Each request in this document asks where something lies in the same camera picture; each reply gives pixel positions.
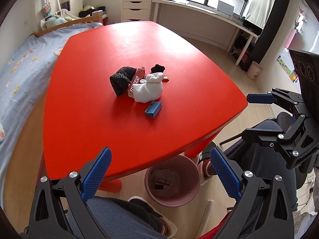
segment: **pink trash bin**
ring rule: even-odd
[[[155,178],[152,177],[152,174],[155,170],[164,169],[178,172],[180,177],[180,189],[176,194],[170,197],[161,197],[153,193]],[[196,196],[199,187],[200,178],[197,166],[186,156],[175,156],[161,164],[148,168],[145,174],[145,188],[147,193],[156,203],[164,207],[180,207],[187,204]]]

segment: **white desk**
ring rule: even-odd
[[[157,22],[157,16],[158,16],[158,11],[159,11],[159,5],[160,4],[170,4],[170,5],[175,5],[175,6],[179,6],[179,7],[184,7],[184,8],[188,8],[188,9],[191,9],[191,10],[195,10],[195,11],[198,11],[198,12],[202,12],[202,13],[205,13],[207,15],[210,15],[212,17],[215,17],[215,18],[218,18],[220,20],[223,20],[235,27],[237,27],[235,33],[234,33],[234,36],[232,37],[232,40],[231,42],[229,43],[229,46],[227,48],[227,52],[230,51],[230,49],[232,48],[234,42],[235,42],[235,39],[237,38],[238,36],[238,33],[239,31],[242,29],[243,31],[247,32],[248,34],[250,34],[249,38],[248,38],[248,41],[246,43],[246,45],[244,46],[238,60],[236,61],[235,65],[238,65],[240,60],[242,59],[242,57],[244,56],[251,40],[253,39],[253,37],[256,37],[258,38],[258,36],[251,32],[249,29],[245,28],[243,25],[233,21],[233,20],[230,20],[229,18],[226,18],[226,17],[223,17],[213,11],[210,11],[210,10],[206,10],[204,8],[201,8],[201,7],[198,7],[198,6],[195,6],[195,5],[191,5],[191,4],[183,4],[183,3],[178,3],[178,2],[174,2],[174,1],[168,1],[168,0],[152,0],[152,3],[155,3],[155,9],[154,9],[154,16],[153,16],[153,21],[154,22]]]

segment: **wooden bed frame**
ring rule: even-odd
[[[78,23],[102,23],[102,11],[92,17],[70,21],[36,33],[37,37]],[[43,119],[47,93],[34,107],[12,153],[4,186],[4,212],[18,233],[29,224],[29,215],[38,176],[43,170]]]

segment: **white curtain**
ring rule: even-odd
[[[275,0],[248,0],[244,16],[246,20],[264,29]]]

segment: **white sock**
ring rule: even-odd
[[[133,84],[134,100],[142,103],[157,100],[163,92],[163,78],[162,72],[156,72],[148,74],[139,84]]]

